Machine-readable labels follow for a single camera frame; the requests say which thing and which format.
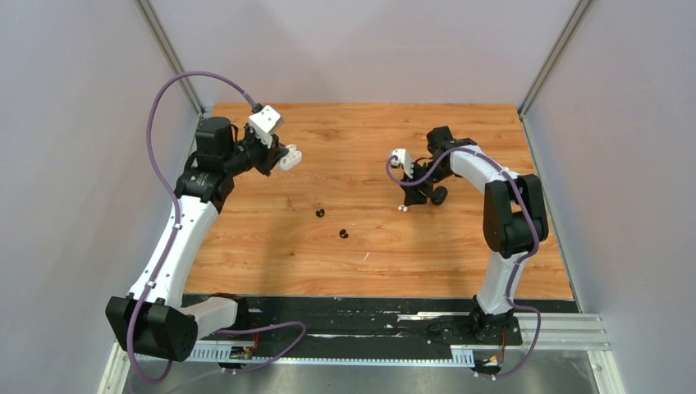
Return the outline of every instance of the gray wall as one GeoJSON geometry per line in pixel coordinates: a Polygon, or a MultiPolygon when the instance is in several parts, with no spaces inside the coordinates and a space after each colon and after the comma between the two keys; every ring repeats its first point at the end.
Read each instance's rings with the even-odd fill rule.
{"type": "MultiPolygon", "coordinates": [[[[187,70],[270,102],[520,103],[577,0],[154,0],[187,70]]],[[[207,105],[240,101],[207,80],[207,105]]]]}
{"type": "Polygon", "coordinates": [[[690,0],[596,1],[529,114],[577,296],[630,393],[696,385],[679,361],[696,353],[695,21],[690,0]]]}
{"type": "MultiPolygon", "coordinates": [[[[131,1],[2,2],[0,53],[0,391],[94,392],[108,297],[169,211],[144,127],[171,72],[131,1]]],[[[170,180],[194,125],[172,89],[154,137],[170,180]]]]}

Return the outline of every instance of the wooden tabletop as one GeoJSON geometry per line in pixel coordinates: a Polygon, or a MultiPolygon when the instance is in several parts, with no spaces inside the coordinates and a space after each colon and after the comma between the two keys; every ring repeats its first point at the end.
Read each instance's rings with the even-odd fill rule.
{"type": "MultiPolygon", "coordinates": [[[[470,297],[488,265],[483,196],[446,179],[441,206],[407,213],[401,188],[385,174],[387,154],[429,156],[425,135],[448,125],[499,163],[533,171],[512,105],[274,104],[284,144],[302,163],[270,177],[256,171],[236,188],[201,245],[186,290],[257,295],[470,297]],[[325,216],[318,218],[316,210],[325,216]],[[348,238],[340,238],[346,229],[348,238]]],[[[215,116],[243,126],[246,104],[218,104],[215,116]]],[[[570,298],[553,234],[527,264],[516,296],[570,298]]]]}

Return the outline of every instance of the gray floor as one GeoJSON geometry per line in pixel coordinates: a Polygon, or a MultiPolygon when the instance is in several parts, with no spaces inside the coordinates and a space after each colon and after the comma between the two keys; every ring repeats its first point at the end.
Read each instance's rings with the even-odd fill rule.
{"type": "MultiPolygon", "coordinates": [[[[522,353],[506,352],[508,368],[516,365],[522,353]]],[[[152,375],[163,370],[164,363],[144,363],[152,375]]],[[[162,394],[202,373],[219,369],[215,364],[175,364],[164,383],[149,386],[135,379],[133,392],[162,394]]],[[[129,393],[126,384],[124,394],[129,393]]],[[[374,367],[271,365],[249,374],[217,374],[183,387],[177,393],[263,393],[263,394],[337,394],[337,393],[597,393],[593,372],[584,351],[535,351],[532,359],[515,376],[489,382],[474,378],[469,369],[443,367],[374,367]]]]}

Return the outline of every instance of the robotic arm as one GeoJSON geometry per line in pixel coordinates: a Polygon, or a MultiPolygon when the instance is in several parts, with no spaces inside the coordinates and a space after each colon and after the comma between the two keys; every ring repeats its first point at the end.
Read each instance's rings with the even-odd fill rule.
{"type": "Polygon", "coordinates": [[[174,190],[181,208],[180,223],[175,223],[176,210],[172,206],[169,222],[147,267],[126,297],[114,296],[108,302],[106,315],[123,350],[131,318],[136,319],[134,352],[173,361],[185,360],[200,338],[243,318],[240,297],[213,295],[187,308],[181,307],[181,297],[201,242],[234,189],[234,176],[252,168],[270,176],[276,165],[287,171],[302,159],[294,145],[281,144],[275,134],[282,124],[275,109],[258,105],[253,112],[242,140],[233,140],[232,130],[237,135],[238,129],[224,117],[210,117],[199,123],[195,132],[197,150],[186,161],[174,190]],[[167,245],[174,226],[178,235],[167,245]],[[157,281],[151,282],[151,273],[167,247],[171,249],[157,281]],[[133,317],[136,297],[145,286],[150,292],[133,317]]]}
{"type": "Polygon", "coordinates": [[[451,175],[464,177],[483,193],[483,234],[491,255],[483,286],[474,297],[468,331],[477,341],[496,341],[500,332],[514,323],[507,297],[512,300],[526,264],[519,262],[520,257],[534,247],[523,213],[512,210],[511,203],[516,201],[509,180],[520,191],[538,239],[543,241],[548,237],[548,223],[541,181],[534,174],[520,175],[501,166],[471,139],[455,140],[447,126],[433,129],[427,139],[432,155],[429,162],[417,163],[405,149],[395,149],[391,152],[390,165],[404,169],[398,183],[405,193],[405,206],[426,204],[428,198],[433,204],[442,204],[447,189],[444,186],[433,189],[433,186],[451,175]]]}

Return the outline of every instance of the wooden table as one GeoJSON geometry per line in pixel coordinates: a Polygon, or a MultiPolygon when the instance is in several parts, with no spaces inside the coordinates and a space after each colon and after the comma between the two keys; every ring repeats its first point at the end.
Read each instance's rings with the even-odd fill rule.
{"type": "MultiPolygon", "coordinates": [[[[290,172],[256,171],[236,188],[200,248],[186,290],[257,295],[473,296],[489,249],[483,197],[448,178],[441,206],[397,209],[404,195],[385,174],[387,154],[429,156],[425,135],[448,125],[499,163],[533,170],[512,105],[278,104],[278,134],[304,157],[290,172]],[[318,218],[315,211],[325,209],[318,218]],[[342,239],[339,231],[349,237],[342,239]]],[[[218,104],[215,116],[243,126],[245,104],[218,104]]],[[[519,298],[570,298],[551,234],[524,270],[519,298]]]]}

